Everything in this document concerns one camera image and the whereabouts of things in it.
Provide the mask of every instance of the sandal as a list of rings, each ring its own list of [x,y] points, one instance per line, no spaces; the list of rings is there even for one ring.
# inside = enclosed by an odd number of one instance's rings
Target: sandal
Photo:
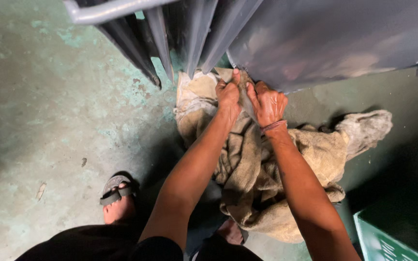
[[[119,188],[119,184],[122,182],[126,182],[127,186],[124,188]],[[103,189],[103,197],[99,199],[99,204],[106,206],[114,203],[115,201],[119,200],[123,196],[132,195],[132,198],[135,199],[136,190],[133,186],[130,186],[131,181],[124,175],[114,175],[110,178]]]

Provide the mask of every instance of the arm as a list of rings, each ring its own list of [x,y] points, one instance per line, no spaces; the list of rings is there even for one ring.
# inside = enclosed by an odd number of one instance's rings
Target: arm
[[[264,82],[247,86],[259,125],[266,127],[282,119],[288,99],[270,90]],[[283,189],[307,249],[317,260],[360,260],[345,226],[311,167],[293,144],[286,125],[267,130],[274,149]]]
[[[219,110],[206,130],[189,148],[167,177],[140,240],[163,236],[185,249],[188,221],[216,169],[222,146],[241,112],[237,104],[240,74],[233,70],[232,82],[216,86]]]

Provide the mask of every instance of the person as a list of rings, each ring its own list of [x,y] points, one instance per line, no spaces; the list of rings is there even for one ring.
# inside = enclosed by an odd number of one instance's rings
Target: person
[[[234,69],[230,83],[221,80],[217,84],[217,113],[166,178],[142,231],[125,222],[137,215],[133,197],[123,196],[103,207],[104,221],[109,225],[66,230],[28,250],[18,260],[183,260],[190,215],[241,112],[239,82],[239,70]],[[360,260],[337,211],[282,121],[287,97],[262,81],[255,86],[247,83],[247,95],[273,146],[288,205],[312,260]],[[113,190],[126,186],[121,183]],[[228,220],[203,242],[193,260],[261,260],[241,246],[241,241],[239,228]]]

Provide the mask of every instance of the green painted floor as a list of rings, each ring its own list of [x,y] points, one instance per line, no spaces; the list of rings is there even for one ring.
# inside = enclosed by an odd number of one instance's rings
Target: green painted floor
[[[94,27],[71,25],[61,1],[0,0],[0,260],[67,228],[102,223],[98,198],[116,171],[147,184],[182,155],[176,87],[153,62],[161,91]],[[285,117],[290,127],[319,126],[374,108],[390,110],[394,127],[377,148],[347,163],[340,183],[352,190],[418,142],[414,70],[290,94]],[[346,202],[339,211],[355,238]],[[247,246],[266,261],[310,259],[304,243],[252,233]]]

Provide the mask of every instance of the beige rag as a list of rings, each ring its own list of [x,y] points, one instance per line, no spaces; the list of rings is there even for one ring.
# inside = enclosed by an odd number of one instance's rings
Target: beige rag
[[[197,72],[193,80],[185,73],[179,75],[175,113],[186,146],[202,134],[216,112],[215,93],[208,94],[207,90],[213,90],[218,79],[218,75],[212,73]],[[330,201],[341,201],[345,192],[336,182],[344,172],[349,135],[344,131],[317,132],[310,125],[288,131]],[[272,146],[245,111],[229,133],[214,179],[224,187],[220,210],[242,229],[264,233],[283,242],[303,241],[283,193]]]

